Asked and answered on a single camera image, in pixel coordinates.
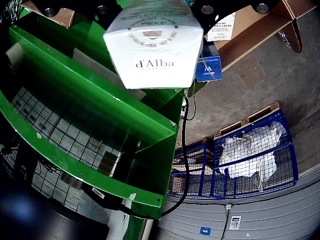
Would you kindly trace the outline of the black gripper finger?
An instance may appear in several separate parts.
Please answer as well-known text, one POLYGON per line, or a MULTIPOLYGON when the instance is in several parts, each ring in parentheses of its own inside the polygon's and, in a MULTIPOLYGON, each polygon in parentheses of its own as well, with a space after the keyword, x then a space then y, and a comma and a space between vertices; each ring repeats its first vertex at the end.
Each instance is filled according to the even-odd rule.
POLYGON ((122 11, 116 0, 32 0, 31 2, 45 17, 54 17, 60 9, 66 8, 97 22, 102 28, 108 28, 122 11))
POLYGON ((203 35, 228 15, 251 6, 258 14, 267 14, 279 0, 196 0, 190 9, 203 28, 203 35))

